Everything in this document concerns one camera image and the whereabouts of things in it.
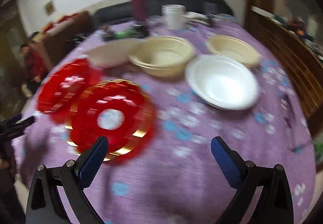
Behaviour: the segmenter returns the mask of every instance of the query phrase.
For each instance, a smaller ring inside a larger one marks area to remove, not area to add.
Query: brown sofa
[[[73,49],[72,39],[78,33],[91,33],[95,30],[88,11],[81,11],[71,19],[57,24],[44,34],[33,38],[35,49],[43,58],[50,71]]]

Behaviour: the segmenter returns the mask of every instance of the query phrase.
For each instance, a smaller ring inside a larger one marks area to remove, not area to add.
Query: person
[[[33,45],[34,42],[31,41],[28,44],[22,44],[20,48],[25,56],[26,85],[34,95],[42,80],[46,77],[47,70],[43,59],[33,49]]]
[[[14,150],[10,142],[0,143],[0,223],[24,224],[25,212],[14,187],[17,173]]]

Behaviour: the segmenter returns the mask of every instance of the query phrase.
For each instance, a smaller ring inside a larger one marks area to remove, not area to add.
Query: person in red shirt
[[[47,69],[43,59],[32,48],[33,43],[22,44],[20,48],[25,56],[26,85],[34,95],[40,87],[41,81],[46,77]]]

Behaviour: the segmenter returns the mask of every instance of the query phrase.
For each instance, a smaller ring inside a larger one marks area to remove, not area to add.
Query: table
[[[113,29],[130,25],[120,24]],[[102,44],[99,32],[93,33],[55,69]],[[157,26],[151,28],[151,34],[188,39],[197,54],[209,53],[205,41],[213,34],[249,43],[263,56],[255,71],[262,93],[250,110],[217,110],[201,101],[184,80],[161,81],[131,65],[108,70],[108,79],[124,78],[140,84],[159,109],[159,119],[156,137],[140,156],[122,166],[103,164],[91,187],[85,190],[101,218],[113,224],[215,223],[235,195],[210,151],[211,139],[220,135],[244,160],[252,160],[258,166],[284,166],[298,223],[313,196],[314,154],[312,146],[298,153],[287,149],[286,121],[279,100],[283,92],[290,95],[295,112],[295,138],[304,143],[310,135],[298,98],[277,60],[243,28],[230,22],[220,22],[215,28],[196,25],[189,31],[168,31]],[[77,159],[73,147],[65,142],[68,132],[64,126],[53,124],[47,115],[35,111],[36,98],[37,95],[24,117],[34,114],[37,122],[26,130],[25,136],[13,141],[17,164],[27,185],[38,164],[56,167]],[[248,222],[260,192],[258,188],[242,223]],[[62,189],[60,193],[72,223],[78,223]]]

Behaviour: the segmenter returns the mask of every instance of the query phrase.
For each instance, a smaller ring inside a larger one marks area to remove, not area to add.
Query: white cup
[[[176,31],[185,28],[185,9],[183,5],[164,5],[161,7],[166,29]]]

